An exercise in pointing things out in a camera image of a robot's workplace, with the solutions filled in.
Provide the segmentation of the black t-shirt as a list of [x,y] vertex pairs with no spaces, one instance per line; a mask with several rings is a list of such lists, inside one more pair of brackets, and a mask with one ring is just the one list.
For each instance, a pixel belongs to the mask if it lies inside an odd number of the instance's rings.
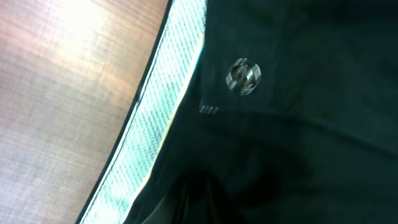
[[245,223],[397,222],[397,2],[169,1],[78,223],[142,223],[206,179]]

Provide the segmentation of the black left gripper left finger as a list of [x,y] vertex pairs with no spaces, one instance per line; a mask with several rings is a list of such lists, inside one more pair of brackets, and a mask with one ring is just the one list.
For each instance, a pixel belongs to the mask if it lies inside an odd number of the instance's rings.
[[188,203],[188,184],[175,184],[142,224],[186,224]]

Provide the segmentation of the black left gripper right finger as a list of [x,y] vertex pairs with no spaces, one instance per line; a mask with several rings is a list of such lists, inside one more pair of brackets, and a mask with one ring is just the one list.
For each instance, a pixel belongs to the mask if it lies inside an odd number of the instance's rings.
[[245,224],[246,220],[219,182],[207,178],[205,195],[208,224]]

